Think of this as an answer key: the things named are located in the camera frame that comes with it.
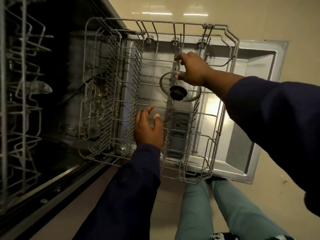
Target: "lower dish rack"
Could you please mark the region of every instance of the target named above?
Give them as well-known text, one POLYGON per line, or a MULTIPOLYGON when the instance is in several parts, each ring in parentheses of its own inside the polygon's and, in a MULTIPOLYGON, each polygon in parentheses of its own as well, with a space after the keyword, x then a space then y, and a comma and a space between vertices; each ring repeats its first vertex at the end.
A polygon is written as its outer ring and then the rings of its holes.
POLYGON ((174 71, 185 70, 174 57, 193 51, 212 68, 233 73, 239 39, 228 26, 95 17, 87 22, 84 35, 85 90, 76 129, 82 157, 112 165, 130 159, 136 147, 135 116, 155 104, 150 117, 159 113, 164 120, 162 175, 168 168, 174 172, 170 177, 179 181, 211 177, 225 106, 210 90, 176 81, 174 71), (122 20, 130 29, 113 28, 110 20, 122 20), (229 49, 228 57, 216 57, 217 42, 229 49), (173 100, 162 91, 170 93, 172 85, 183 86, 186 98, 196 99, 173 100))

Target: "light blue pants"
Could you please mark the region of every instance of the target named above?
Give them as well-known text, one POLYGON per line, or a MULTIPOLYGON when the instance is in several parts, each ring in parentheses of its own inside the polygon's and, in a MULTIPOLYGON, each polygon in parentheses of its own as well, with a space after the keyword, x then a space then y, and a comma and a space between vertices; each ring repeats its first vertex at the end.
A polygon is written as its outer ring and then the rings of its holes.
MULTIPOLYGON (((241 240, 289 236, 229 181, 212 181, 210 188, 230 232, 237 234, 241 240)), ((208 240, 213 233, 206 182, 202 181, 198 185, 187 184, 175 240, 208 240)))

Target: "upper dish rack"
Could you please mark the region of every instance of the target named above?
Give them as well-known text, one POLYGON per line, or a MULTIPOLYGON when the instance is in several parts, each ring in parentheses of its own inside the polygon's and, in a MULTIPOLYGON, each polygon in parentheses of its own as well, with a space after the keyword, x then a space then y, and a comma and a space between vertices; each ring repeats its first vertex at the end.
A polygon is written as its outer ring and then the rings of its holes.
POLYGON ((38 80, 44 74, 34 64, 34 57, 38 52, 50 52, 41 44, 44 38, 53 36, 45 35, 45 26, 27 13, 27 7, 44 1, 0 0, 0 214, 40 176, 31 155, 31 149, 41 140, 41 108, 34 94, 50 93, 52 89, 38 80))
MULTIPOLYGON (((207 89, 193 102, 175 101, 160 90, 159 80, 167 72, 180 71, 183 67, 174 57, 189 51, 199 54, 211 67, 233 73, 238 49, 239 39, 227 25, 91 18, 85 29, 80 154, 107 164, 130 158, 135 149, 135 116, 155 104, 152 113, 159 113, 164 120, 161 172, 173 169, 177 174, 171 178, 191 183, 210 177, 225 106, 207 89), (111 27, 114 20, 122 20, 130 29, 111 27), (98 28, 92 31, 89 27, 98 28), (230 50, 223 64, 215 60, 217 39, 230 50), (210 129, 203 128, 208 123, 210 129)), ((163 89, 177 83, 173 74, 163 78, 163 89)), ((193 86, 186 90, 191 97, 199 93, 193 86)))

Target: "wire rack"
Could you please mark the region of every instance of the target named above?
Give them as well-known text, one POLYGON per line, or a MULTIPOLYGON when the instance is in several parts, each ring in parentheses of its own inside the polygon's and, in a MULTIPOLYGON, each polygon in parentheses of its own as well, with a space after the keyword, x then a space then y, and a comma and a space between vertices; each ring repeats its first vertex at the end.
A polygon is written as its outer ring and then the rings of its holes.
POLYGON ((32 84, 44 74, 30 60, 38 52, 50 51, 41 43, 44 38, 53 36, 45 35, 45 26, 27 13, 27 7, 44 1, 0 0, 0 214, 37 183, 40 176, 31 155, 41 140, 41 108, 33 98, 39 88, 32 84))
MULTIPOLYGON (((83 82, 86 92, 79 123, 79 139, 82 144, 87 144, 90 153, 85 154, 79 149, 80 154, 112 165, 121 158, 129 159, 136 147, 133 139, 135 116, 138 110, 154 103, 155 112, 163 115, 165 122, 160 158, 162 175, 165 176, 164 168, 172 169, 175 173, 170 178, 191 183, 212 176, 226 111, 223 103, 218 99, 216 109, 207 112, 204 98, 215 96, 207 89, 202 90, 201 97, 188 103, 190 109, 177 108, 176 104, 181 102, 167 96, 162 102, 154 98, 160 89, 159 78, 181 69, 180 63, 173 60, 174 56, 190 49, 212 68, 233 73, 239 39, 227 25, 221 24, 91 18, 85 30, 83 82), (112 28, 109 24, 114 20, 122 20, 130 29, 112 28), (93 26, 99 28, 93 32, 88 28, 93 26), (217 42, 229 49, 223 64, 215 64, 217 42), (170 46, 165 54, 164 45, 170 46), (189 113, 185 130, 173 126, 174 116, 179 112, 189 113), (203 121, 203 117, 214 121, 210 133, 198 130, 198 122, 203 121), (170 137, 179 133, 183 133, 186 143, 184 149, 177 151, 169 142, 170 137), (194 145, 200 142, 205 146, 195 153, 194 145), (181 156, 174 158, 173 152, 181 156)), ((163 88, 169 89, 170 84, 175 83, 172 78, 163 82, 163 88)), ((195 95, 199 88, 189 87, 188 92, 195 95)))

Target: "navy sleeve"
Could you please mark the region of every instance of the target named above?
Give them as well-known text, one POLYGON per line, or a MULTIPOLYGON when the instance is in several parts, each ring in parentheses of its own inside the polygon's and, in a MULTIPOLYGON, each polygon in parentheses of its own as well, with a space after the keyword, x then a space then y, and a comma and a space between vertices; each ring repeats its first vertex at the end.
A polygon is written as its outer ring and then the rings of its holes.
POLYGON ((304 191, 306 207, 320 216, 320 87, 246 77, 232 86, 226 110, 304 191))
POLYGON ((149 239, 150 216, 160 185, 159 159, 157 147, 138 145, 73 239, 149 239))

